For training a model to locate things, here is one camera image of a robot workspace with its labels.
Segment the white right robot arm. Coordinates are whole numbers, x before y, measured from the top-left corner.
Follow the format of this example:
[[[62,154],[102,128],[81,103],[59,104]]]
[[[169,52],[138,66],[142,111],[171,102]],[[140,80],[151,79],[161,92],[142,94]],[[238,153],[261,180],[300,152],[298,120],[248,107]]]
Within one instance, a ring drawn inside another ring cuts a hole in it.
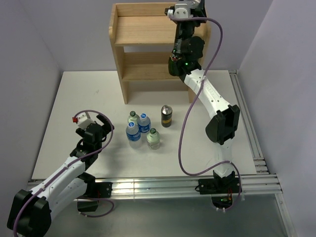
[[[169,74],[179,77],[206,108],[210,122],[205,128],[208,139],[214,143],[216,163],[211,167],[214,179],[230,181],[238,174],[232,163],[232,143],[238,127],[240,109],[231,105],[215,89],[202,69],[199,59],[203,57],[205,41],[195,36],[195,28],[210,21],[202,0],[179,0],[165,9],[165,15],[176,24],[173,50],[168,60]]]

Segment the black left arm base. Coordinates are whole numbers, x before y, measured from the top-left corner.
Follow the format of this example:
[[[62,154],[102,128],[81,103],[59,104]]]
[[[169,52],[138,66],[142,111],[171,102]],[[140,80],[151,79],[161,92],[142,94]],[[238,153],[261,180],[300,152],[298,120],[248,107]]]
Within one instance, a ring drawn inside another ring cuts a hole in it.
[[[96,178],[86,172],[78,178],[87,184],[87,189],[82,197],[89,199],[89,201],[77,202],[77,210],[80,213],[95,212],[99,206],[100,198],[107,199],[111,197],[112,182],[96,182]]]

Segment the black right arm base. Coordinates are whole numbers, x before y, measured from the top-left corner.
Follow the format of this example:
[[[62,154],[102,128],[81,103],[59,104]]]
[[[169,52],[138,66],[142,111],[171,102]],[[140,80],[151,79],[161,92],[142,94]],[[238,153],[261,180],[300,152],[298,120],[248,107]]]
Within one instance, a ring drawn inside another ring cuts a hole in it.
[[[237,194],[237,198],[241,196],[242,187],[241,181],[234,171],[223,178],[213,172],[213,178],[198,179],[195,191],[200,195],[219,195],[211,197],[212,204],[216,210],[225,212],[234,204],[233,195]]]

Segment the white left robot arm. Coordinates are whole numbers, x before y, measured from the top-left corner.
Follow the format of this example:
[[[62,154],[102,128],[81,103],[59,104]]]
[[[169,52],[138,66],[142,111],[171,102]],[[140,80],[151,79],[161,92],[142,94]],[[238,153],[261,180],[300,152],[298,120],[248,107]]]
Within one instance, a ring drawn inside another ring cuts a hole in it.
[[[86,171],[108,146],[114,126],[100,112],[96,113],[97,123],[89,112],[84,110],[73,117],[81,139],[65,162],[40,184],[14,196],[7,227],[15,237],[42,237],[56,215],[74,199],[96,197],[95,177]]]

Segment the black can yellow label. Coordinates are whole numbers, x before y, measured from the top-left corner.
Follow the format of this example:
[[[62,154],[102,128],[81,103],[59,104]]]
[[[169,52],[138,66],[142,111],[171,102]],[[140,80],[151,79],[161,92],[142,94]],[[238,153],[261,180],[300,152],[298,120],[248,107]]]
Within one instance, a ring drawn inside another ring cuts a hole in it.
[[[172,108],[169,105],[163,105],[161,108],[161,125],[170,127],[172,124]]]

